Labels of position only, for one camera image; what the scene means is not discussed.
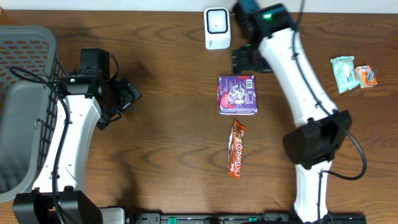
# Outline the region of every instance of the gray plastic basket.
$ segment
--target gray plastic basket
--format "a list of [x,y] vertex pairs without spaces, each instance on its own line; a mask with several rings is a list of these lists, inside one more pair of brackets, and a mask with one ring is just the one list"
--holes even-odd
[[55,55],[56,45],[44,27],[0,26],[0,202],[32,187],[47,157],[57,114],[57,101],[47,87],[19,80],[8,68],[59,80],[67,72]]

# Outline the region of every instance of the white wall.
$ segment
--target white wall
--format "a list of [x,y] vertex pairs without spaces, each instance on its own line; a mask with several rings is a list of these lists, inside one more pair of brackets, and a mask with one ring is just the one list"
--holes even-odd
[[[257,0],[261,7],[279,2],[297,12],[301,0]],[[4,9],[204,11],[231,9],[236,0],[0,0]],[[398,13],[398,0],[307,0],[306,12]]]

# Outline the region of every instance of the purple box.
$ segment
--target purple box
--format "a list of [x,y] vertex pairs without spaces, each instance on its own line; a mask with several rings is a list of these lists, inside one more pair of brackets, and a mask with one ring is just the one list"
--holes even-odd
[[255,115],[258,109],[254,75],[220,76],[217,103],[220,114]]

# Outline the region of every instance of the small orange wrapper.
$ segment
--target small orange wrapper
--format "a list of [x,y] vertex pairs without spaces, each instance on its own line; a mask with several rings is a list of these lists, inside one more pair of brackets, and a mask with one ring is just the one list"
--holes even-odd
[[228,174],[232,177],[241,178],[242,167],[242,153],[243,153],[243,134],[246,128],[239,124],[238,121],[234,122],[229,136],[228,146]]
[[374,87],[377,85],[376,77],[369,65],[356,67],[354,73],[361,83],[361,88]]

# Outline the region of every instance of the wood grain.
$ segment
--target wood grain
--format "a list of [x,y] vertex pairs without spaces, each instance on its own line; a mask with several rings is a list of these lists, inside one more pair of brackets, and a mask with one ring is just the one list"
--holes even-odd
[[[0,24],[41,24],[57,37],[68,70],[80,49],[114,54],[121,77],[143,97],[106,130],[94,131],[86,171],[87,195],[99,207],[129,206],[165,213],[252,213],[289,210],[295,170],[282,136],[294,129],[289,106],[272,74],[257,75],[259,112],[237,117],[244,136],[243,178],[226,174],[234,117],[216,107],[216,82],[231,74],[231,49],[245,44],[233,23],[229,49],[204,46],[202,13],[4,11]],[[363,212],[369,223],[398,219],[398,16],[306,14],[302,42],[325,90],[353,117],[353,134],[368,157],[361,180],[328,181],[331,212]],[[354,55],[372,65],[378,86],[338,94],[330,59]],[[346,140],[333,171],[356,175],[361,161]],[[15,223],[12,202],[0,204],[0,222]]]

